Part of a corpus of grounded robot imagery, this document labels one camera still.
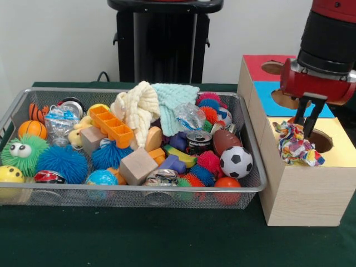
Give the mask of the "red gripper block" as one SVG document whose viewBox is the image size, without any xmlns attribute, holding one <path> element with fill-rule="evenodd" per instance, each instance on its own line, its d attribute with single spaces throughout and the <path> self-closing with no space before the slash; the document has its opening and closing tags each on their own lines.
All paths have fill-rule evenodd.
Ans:
<svg viewBox="0 0 356 267">
<path fill-rule="evenodd" d="M 318 73 L 287 58 L 281 71 L 280 89 L 283 94 L 299 98 L 294 124 L 304 124 L 304 138 L 309 138 L 325 102 L 334 105 L 346 104 L 355 93 L 355 70 L 347 75 L 335 76 Z M 322 100 L 311 100 L 314 108 L 304 121 L 304 113 L 310 96 Z"/>
</svg>

